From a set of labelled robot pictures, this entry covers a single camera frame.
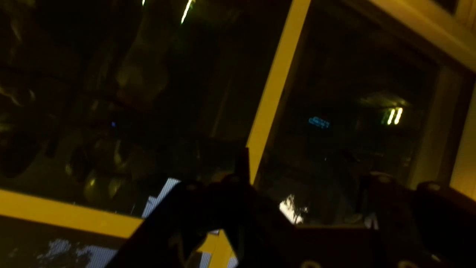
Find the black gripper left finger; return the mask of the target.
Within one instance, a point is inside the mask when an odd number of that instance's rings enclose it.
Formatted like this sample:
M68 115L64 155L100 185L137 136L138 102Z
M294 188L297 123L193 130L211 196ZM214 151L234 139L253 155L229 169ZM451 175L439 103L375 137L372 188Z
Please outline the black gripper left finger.
M248 151L219 182L175 185L106 268L187 268L211 231L223 231L238 268L296 268L286 246L293 227L250 185Z

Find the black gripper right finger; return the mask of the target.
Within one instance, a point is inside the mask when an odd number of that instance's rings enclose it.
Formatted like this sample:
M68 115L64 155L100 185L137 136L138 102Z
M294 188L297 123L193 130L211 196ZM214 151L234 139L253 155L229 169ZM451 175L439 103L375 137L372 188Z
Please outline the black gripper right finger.
M476 201L437 182L366 176L366 228L302 228L297 268L476 268Z

